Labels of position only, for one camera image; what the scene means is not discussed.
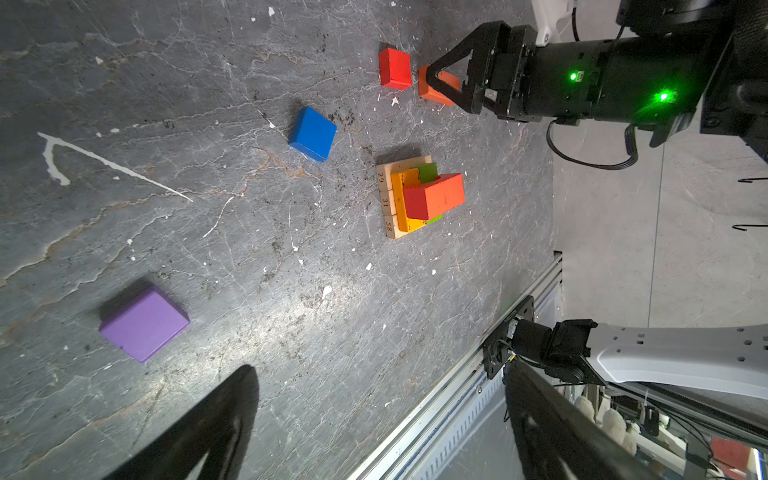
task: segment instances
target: gray marble surface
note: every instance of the gray marble surface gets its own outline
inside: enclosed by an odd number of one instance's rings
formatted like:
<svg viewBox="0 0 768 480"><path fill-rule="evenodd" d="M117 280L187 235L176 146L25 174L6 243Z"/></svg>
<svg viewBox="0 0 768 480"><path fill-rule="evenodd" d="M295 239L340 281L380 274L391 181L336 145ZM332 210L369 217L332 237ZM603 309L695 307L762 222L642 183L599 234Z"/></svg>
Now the gray marble surface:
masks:
<svg viewBox="0 0 768 480"><path fill-rule="evenodd" d="M241 478L343 477L551 260L544 126L378 76L527 1L0 5L0 477L101 477L243 363ZM466 202L387 240L374 165L417 154ZM191 324L140 364L98 327L149 283Z"/></svg>

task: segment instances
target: black metal hook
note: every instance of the black metal hook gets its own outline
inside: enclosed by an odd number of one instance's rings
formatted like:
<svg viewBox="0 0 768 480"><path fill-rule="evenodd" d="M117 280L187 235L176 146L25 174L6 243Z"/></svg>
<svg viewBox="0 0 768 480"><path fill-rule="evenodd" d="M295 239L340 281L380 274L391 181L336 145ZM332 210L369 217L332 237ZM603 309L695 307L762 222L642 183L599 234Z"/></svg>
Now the black metal hook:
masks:
<svg viewBox="0 0 768 480"><path fill-rule="evenodd" d="M744 227L768 227L768 225L732 225L731 227L735 228L736 230L741 230L743 232L746 232L746 228Z"/></svg>

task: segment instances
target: white plastic part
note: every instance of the white plastic part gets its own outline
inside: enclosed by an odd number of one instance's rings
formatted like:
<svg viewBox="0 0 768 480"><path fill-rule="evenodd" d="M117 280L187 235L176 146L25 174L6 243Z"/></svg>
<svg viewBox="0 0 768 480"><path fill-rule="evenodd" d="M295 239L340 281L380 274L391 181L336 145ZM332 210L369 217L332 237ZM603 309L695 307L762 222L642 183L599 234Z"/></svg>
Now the white plastic part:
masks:
<svg viewBox="0 0 768 480"><path fill-rule="evenodd" d="M588 361L609 382L655 382L768 399L768 324L631 328L599 323Z"/></svg>
<svg viewBox="0 0 768 480"><path fill-rule="evenodd" d="M547 43L558 43L558 20L571 14L574 0L531 0L533 15L536 17L536 46L543 47Z"/></svg>

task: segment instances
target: green block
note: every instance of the green block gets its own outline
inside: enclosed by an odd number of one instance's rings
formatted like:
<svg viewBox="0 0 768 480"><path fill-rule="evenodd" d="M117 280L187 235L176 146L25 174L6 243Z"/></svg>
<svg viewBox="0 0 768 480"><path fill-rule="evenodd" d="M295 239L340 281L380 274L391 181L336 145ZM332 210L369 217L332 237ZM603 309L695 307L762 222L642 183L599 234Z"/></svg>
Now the green block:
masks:
<svg viewBox="0 0 768 480"><path fill-rule="evenodd" d="M437 164L421 164L416 168L419 169L419 182L422 185L433 182L437 178Z"/></svg>

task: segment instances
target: blue cube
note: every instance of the blue cube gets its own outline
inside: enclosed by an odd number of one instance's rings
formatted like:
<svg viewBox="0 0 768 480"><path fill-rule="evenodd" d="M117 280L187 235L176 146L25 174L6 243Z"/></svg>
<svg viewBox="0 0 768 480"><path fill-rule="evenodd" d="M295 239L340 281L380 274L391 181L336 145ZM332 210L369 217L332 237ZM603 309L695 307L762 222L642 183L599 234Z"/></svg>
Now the blue cube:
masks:
<svg viewBox="0 0 768 480"><path fill-rule="evenodd" d="M289 145L309 158L326 161L335 136L336 125L312 108L304 107L293 126Z"/></svg>

